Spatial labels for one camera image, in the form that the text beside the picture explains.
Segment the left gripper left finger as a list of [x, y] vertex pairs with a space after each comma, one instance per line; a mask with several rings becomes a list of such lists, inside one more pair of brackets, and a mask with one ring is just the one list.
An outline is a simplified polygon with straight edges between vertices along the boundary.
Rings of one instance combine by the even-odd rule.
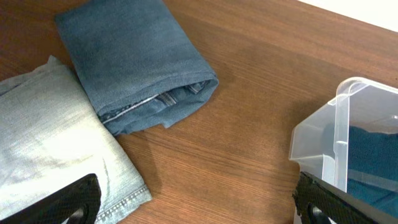
[[29, 207], [1, 220], [1, 224], [94, 223], [101, 205], [96, 174], [88, 174]]

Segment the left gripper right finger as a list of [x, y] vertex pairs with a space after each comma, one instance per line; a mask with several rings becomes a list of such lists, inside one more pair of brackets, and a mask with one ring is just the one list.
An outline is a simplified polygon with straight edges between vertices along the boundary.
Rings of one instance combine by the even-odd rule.
[[302, 224], [397, 224], [397, 219], [308, 173], [292, 194]]

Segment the teal blue garment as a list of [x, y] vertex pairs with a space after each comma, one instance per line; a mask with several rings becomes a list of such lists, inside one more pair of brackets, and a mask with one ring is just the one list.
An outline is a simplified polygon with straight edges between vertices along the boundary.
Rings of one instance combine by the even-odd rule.
[[349, 128], [347, 193], [397, 217], [397, 134]]

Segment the light blue jeans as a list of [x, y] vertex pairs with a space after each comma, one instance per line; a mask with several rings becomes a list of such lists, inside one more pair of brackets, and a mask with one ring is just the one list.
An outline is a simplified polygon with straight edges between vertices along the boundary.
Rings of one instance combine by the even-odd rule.
[[55, 57], [1, 82], [1, 217], [87, 174], [101, 190], [96, 223], [117, 223], [152, 196], [102, 125], [74, 73]]

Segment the dark blue jeans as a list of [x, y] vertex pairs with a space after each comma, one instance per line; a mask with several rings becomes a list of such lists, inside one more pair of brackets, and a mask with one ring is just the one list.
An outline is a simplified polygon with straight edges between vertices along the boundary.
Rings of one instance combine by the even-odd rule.
[[168, 128], [219, 84], [161, 0], [89, 1], [55, 22], [99, 120], [115, 136]]

